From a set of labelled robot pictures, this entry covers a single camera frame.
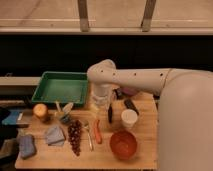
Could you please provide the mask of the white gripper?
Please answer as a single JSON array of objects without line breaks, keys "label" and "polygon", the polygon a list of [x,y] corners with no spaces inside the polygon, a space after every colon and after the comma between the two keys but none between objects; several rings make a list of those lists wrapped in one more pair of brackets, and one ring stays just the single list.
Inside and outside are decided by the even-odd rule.
[{"label": "white gripper", "polygon": [[112,87],[109,84],[93,84],[91,95],[93,103],[99,109],[107,109],[111,101]]}]

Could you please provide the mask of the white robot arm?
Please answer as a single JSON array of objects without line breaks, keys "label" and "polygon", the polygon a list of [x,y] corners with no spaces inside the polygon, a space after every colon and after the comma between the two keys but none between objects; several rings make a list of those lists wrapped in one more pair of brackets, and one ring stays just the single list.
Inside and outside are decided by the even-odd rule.
[{"label": "white robot arm", "polygon": [[213,72],[118,69],[106,59],[90,66],[87,77],[98,99],[110,84],[159,97],[157,171],[213,171]]}]

